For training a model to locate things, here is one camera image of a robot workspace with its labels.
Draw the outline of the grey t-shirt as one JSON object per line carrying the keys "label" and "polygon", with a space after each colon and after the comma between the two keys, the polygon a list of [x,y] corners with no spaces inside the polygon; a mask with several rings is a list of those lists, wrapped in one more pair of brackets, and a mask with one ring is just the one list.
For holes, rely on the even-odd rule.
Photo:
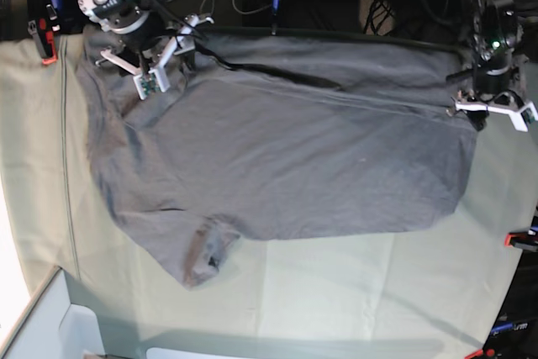
{"label": "grey t-shirt", "polygon": [[173,61],[171,88],[140,99],[97,64],[117,45],[84,31],[92,177],[113,222],[185,288],[240,238],[423,230],[465,192],[477,131],[446,114],[452,54],[212,33],[194,70]]}

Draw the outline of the red black clamp left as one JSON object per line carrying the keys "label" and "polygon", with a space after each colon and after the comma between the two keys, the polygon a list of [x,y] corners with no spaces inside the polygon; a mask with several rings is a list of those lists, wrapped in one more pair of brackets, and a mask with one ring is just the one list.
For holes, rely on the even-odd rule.
{"label": "red black clamp left", "polygon": [[27,0],[27,29],[46,66],[57,61],[55,32],[61,29],[63,6],[63,0]]}

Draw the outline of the red black clamp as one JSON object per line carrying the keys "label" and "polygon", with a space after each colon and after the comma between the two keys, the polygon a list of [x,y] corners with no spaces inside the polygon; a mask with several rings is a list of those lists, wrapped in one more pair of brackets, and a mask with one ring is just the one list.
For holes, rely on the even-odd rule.
{"label": "red black clamp", "polygon": [[277,20],[280,0],[272,0],[271,35],[277,34]]}
{"label": "red black clamp", "polygon": [[63,0],[27,0],[27,29],[46,66],[57,61],[55,32],[61,29],[63,6]]}
{"label": "red black clamp", "polygon": [[504,245],[522,251],[536,253],[538,251],[537,228],[532,226],[526,231],[508,233],[505,237]]}

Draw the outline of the red black clamp right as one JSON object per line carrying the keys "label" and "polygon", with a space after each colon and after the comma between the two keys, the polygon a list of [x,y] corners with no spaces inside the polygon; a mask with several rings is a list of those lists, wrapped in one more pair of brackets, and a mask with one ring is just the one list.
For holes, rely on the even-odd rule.
{"label": "red black clamp right", "polygon": [[505,237],[504,245],[522,251],[536,253],[538,251],[537,228],[532,226],[526,231],[508,233]]}

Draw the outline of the red black clamp middle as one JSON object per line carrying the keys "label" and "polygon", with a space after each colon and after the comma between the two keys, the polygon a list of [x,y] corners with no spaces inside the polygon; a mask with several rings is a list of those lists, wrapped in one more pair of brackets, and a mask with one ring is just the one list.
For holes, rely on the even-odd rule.
{"label": "red black clamp middle", "polygon": [[280,0],[272,0],[271,35],[277,34],[277,20]]}

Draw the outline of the light green table cloth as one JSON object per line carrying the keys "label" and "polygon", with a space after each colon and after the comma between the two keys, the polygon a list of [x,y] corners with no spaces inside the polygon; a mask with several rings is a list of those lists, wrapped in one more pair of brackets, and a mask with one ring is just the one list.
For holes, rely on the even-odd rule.
{"label": "light green table cloth", "polygon": [[260,358],[462,358],[486,340],[537,203],[537,131],[493,115],[455,211],[423,230],[238,239],[216,277],[183,287],[112,220],[88,157],[76,69],[83,34],[42,63],[1,45],[1,175],[24,279],[52,266],[98,317],[105,348]]}

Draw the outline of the red clamp bottom right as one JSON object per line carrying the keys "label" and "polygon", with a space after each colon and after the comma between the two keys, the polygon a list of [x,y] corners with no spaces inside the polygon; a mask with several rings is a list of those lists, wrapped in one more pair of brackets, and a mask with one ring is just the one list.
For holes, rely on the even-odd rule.
{"label": "red clamp bottom right", "polygon": [[465,359],[495,359],[497,352],[492,348],[480,349],[465,356]]}

